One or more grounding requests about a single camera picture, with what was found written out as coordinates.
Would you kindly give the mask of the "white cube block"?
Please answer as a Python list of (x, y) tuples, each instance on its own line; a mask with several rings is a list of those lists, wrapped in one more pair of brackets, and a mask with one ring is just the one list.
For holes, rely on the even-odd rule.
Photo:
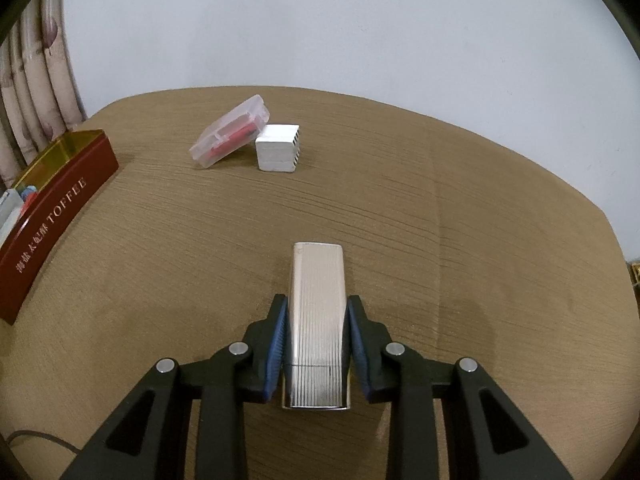
[(300, 155), (299, 125), (270, 124), (255, 140), (258, 168), (294, 172)]

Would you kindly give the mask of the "gold ribbed rectangular box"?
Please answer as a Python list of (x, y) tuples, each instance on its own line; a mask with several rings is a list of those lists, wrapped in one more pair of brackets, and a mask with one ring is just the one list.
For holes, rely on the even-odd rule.
[(309, 411), (350, 408), (347, 296), (340, 245), (294, 245), (286, 334), (283, 406)]

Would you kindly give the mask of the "red gold toffee tin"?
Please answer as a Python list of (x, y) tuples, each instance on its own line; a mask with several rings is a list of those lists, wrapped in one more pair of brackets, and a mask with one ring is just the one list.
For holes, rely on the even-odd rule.
[(24, 203), (1, 246), (1, 318), (12, 325), (50, 251), (90, 198), (116, 172), (118, 161), (102, 130), (62, 134), (15, 181), (38, 194)]

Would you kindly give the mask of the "dark wooden chair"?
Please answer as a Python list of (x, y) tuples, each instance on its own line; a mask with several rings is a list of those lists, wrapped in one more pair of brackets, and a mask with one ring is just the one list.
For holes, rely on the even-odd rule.
[(628, 262), (627, 270), (634, 290), (634, 298), (636, 298), (638, 307), (640, 307), (640, 260)]

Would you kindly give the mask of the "small clear case red contents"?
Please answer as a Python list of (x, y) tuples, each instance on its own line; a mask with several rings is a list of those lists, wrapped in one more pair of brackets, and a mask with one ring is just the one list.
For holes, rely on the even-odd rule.
[(270, 118), (264, 99), (255, 94), (209, 125), (189, 153), (202, 168), (209, 168), (254, 141)]

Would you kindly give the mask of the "clear plastic labelled box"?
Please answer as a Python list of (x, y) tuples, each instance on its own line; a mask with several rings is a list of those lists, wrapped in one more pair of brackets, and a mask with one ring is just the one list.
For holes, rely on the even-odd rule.
[(9, 188), (1, 196), (0, 205), (0, 246), (4, 244), (20, 218), (24, 200), (14, 188)]

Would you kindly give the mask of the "beige patterned curtain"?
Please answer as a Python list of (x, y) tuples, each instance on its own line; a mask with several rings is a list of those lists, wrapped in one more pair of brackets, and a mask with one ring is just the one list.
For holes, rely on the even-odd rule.
[(1, 10), (1, 186), (86, 119), (68, 59), (63, 0)]

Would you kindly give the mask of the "blue cartoon tin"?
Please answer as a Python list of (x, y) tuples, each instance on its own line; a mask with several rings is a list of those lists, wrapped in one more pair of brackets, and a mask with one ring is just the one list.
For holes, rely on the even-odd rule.
[(38, 188), (35, 185), (27, 185), (26, 188), (21, 190), (21, 199), (24, 203), (26, 203), (32, 196), (36, 196), (38, 194)]

